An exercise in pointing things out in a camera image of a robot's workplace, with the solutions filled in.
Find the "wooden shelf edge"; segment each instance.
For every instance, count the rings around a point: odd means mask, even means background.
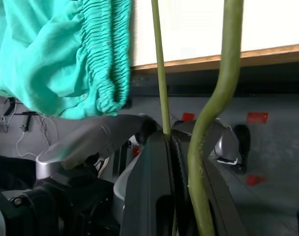
[[[241,66],[271,65],[299,61],[299,44],[246,51],[241,53]],[[166,73],[219,69],[220,55],[168,61],[164,63]],[[133,74],[156,74],[157,64],[131,67]]]

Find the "green stalk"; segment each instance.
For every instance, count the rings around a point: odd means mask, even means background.
[[[200,236],[213,236],[214,225],[203,183],[203,145],[207,130],[233,97],[240,73],[243,0],[225,0],[219,78],[193,129],[189,152],[189,192]]]
[[[161,39],[158,0],[152,0],[151,5],[153,10],[154,31],[155,31],[155,41],[156,41],[159,95],[160,95],[161,114],[163,117],[163,133],[166,136],[168,142],[170,142],[171,125],[170,125],[170,116],[169,116],[167,84],[166,84],[165,72],[164,72],[163,44]]]

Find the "gray floor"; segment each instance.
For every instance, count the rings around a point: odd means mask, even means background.
[[[183,112],[197,115],[207,98],[170,98],[171,122],[181,119]],[[20,106],[18,111],[25,111]],[[268,178],[253,187],[245,184],[246,175],[237,176],[229,168],[218,165],[242,216],[248,232],[255,236],[297,236],[296,213],[299,211],[299,96],[265,96],[235,98],[220,116],[230,125],[246,124],[248,112],[268,112],[266,124],[249,124],[251,150],[248,173]],[[130,110],[121,114],[147,114],[161,123],[157,98],[135,98]],[[0,155],[17,156],[15,144],[21,137],[23,117],[15,116],[7,134],[0,133]],[[89,120],[57,119],[59,138]],[[50,130],[50,140],[54,132]],[[40,153],[45,149],[42,134],[33,124],[20,145],[21,153]]]

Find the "teal cloth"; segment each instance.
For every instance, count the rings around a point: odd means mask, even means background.
[[[44,115],[115,115],[130,81],[131,0],[0,0],[0,95]]]

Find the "teal fabric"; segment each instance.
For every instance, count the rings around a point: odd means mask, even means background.
[[[0,0],[0,95],[44,115],[115,115],[129,92],[131,0]]]

